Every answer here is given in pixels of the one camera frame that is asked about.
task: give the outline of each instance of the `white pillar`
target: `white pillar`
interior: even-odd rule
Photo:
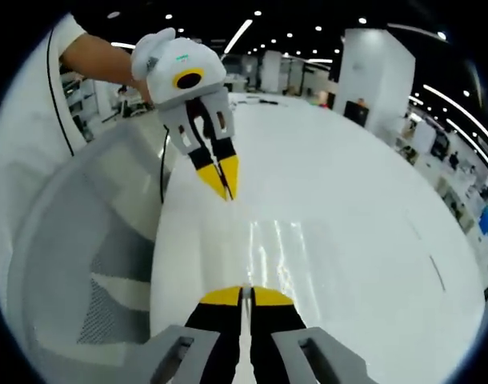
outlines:
[[[262,90],[276,94],[279,92],[279,70],[282,62],[281,52],[268,50],[263,55],[262,71]]]
[[[334,110],[360,98],[369,109],[365,128],[373,134],[403,124],[414,79],[414,56],[386,30],[346,30]]]

